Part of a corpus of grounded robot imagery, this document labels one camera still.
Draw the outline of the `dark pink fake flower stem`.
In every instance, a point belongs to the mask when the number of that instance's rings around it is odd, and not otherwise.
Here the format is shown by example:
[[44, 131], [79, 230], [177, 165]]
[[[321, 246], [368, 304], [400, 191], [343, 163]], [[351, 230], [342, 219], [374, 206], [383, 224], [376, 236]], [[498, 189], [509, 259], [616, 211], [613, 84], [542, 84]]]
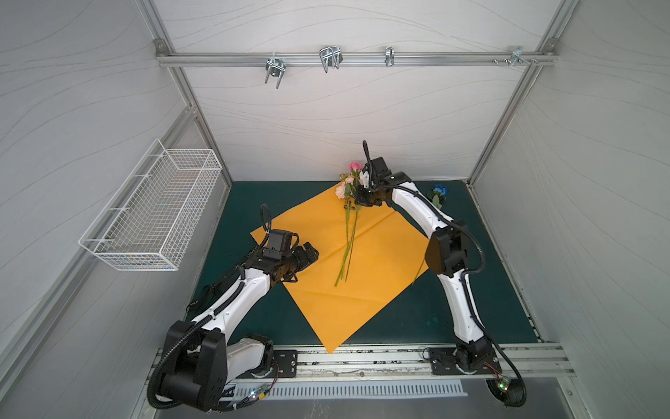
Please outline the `dark pink fake flower stem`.
[[349, 165], [349, 176], [354, 179], [359, 179], [363, 166], [359, 162], [352, 162]]

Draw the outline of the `peach fake flower stem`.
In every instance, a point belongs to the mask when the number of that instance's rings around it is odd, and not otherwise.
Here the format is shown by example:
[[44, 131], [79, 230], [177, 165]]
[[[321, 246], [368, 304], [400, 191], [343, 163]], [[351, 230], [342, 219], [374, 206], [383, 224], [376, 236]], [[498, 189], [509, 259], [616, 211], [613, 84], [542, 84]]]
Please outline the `peach fake flower stem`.
[[[352, 181], [352, 178], [349, 176], [349, 174], [348, 175], [345, 175], [345, 174], [341, 175], [340, 176], [340, 184], [338, 185], [338, 187], [336, 188], [336, 191], [335, 191], [336, 197], [338, 197], [338, 199], [340, 199], [343, 202], [344, 217], [345, 217], [345, 182], [350, 183], [351, 181]], [[346, 248], [347, 248], [347, 233], [345, 232], [344, 253], [343, 253], [343, 256], [342, 256], [341, 266], [340, 266], [340, 270], [338, 271], [338, 277], [336, 279], [335, 286], [337, 286], [340, 282], [345, 282], [345, 281], [343, 281], [343, 279], [340, 278], [340, 275], [341, 275], [341, 269], [342, 269], [342, 265], [343, 265], [343, 260], [344, 260], [345, 249]]]

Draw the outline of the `blue fake flower stem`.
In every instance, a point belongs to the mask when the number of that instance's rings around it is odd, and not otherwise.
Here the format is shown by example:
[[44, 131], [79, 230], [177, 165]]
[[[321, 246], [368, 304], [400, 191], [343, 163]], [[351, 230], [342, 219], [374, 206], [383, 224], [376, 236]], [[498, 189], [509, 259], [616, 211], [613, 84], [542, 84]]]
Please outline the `blue fake flower stem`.
[[441, 183], [436, 183], [433, 185], [432, 188], [432, 197], [431, 197], [431, 202], [436, 207], [438, 210], [442, 209], [442, 206], [444, 204], [444, 200], [446, 196], [448, 195], [449, 189], [441, 184]]

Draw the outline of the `orange wrapping paper sheet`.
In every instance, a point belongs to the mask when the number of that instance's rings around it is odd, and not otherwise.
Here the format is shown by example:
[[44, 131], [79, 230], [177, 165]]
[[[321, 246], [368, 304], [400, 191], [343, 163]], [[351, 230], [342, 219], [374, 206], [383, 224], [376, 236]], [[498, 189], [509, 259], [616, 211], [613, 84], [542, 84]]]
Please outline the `orange wrapping paper sheet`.
[[280, 285], [252, 309], [250, 333], [284, 343], [320, 342], [331, 353], [368, 323], [425, 270], [425, 236], [387, 207], [362, 208], [347, 282], [335, 286], [345, 245], [343, 202], [335, 186], [247, 183], [257, 204], [273, 210], [273, 225], [296, 232], [319, 261]]

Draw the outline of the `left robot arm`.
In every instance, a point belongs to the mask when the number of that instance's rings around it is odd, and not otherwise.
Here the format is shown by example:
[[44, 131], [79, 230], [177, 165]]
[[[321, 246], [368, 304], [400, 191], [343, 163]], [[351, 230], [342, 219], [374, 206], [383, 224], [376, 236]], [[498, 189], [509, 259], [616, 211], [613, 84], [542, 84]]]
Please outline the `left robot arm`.
[[204, 412], [249, 407], [270, 390], [264, 385], [234, 401], [231, 382], [240, 375], [275, 371], [269, 338], [250, 335], [230, 342], [241, 321], [273, 286], [295, 282], [319, 260], [310, 243], [296, 233], [268, 230], [237, 266], [237, 278], [209, 308], [191, 321], [176, 321], [167, 332], [162, 358], [148, 379], [147, 401], [156, 410], [187, 405]]

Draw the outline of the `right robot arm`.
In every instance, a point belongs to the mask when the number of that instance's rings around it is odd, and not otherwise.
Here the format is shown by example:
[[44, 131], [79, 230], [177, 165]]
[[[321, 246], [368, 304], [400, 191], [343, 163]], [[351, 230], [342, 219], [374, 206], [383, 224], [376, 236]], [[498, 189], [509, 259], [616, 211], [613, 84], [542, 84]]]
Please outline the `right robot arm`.
[[361, 173], [363, 184], [354, 192], [355, 202], [367, 207], [383, 203], [403, 209], [423, 230], [429, 244], [425, 262], [441, 282], [452, 315], [455, 364], [473, 375], [496, 355], [476, 309], [469, 284], [468, 250], [476, 240], [467, 227], [438, 209], [404, 173], [393, 173], [381, 157], [367, 158]]

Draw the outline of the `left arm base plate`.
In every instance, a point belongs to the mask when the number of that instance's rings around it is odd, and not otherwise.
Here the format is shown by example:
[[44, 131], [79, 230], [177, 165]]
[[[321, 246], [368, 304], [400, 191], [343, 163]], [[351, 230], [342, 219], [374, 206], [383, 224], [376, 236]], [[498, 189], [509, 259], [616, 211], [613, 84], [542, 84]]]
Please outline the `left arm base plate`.
[[298, 351], [279, 350], [266, 354], [259, 367], [239, 375], [238, 379], [295, 378], [298, 370]]

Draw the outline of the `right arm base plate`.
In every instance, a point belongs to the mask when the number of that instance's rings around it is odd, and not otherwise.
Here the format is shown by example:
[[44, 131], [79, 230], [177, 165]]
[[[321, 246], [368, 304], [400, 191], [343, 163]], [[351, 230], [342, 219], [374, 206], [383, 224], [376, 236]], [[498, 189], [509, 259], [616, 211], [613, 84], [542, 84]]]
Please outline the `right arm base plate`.
[[433, 375], [500, 375], [503, 371], [497, 351], [466, 347], [429, 347], [427, 349]]

